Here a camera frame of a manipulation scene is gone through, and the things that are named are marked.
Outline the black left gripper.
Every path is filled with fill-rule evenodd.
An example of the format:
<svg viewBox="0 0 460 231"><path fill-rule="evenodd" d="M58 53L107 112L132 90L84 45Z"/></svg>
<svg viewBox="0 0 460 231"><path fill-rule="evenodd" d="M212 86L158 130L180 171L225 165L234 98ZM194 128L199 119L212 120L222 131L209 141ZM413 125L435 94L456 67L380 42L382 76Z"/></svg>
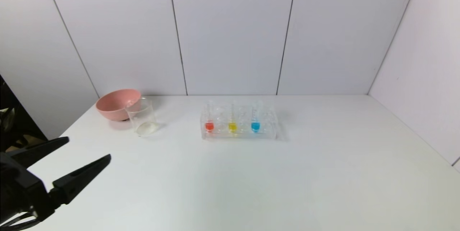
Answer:
<svg viewBox="0 0 460 231"><path fill-rule="evenodd" d="M60 137L1 153L1 229L28 229L43 222L55 209L71 203L111 162L107 154L53 181L47 193L27 168L68 142L68 137Z"/></svg>

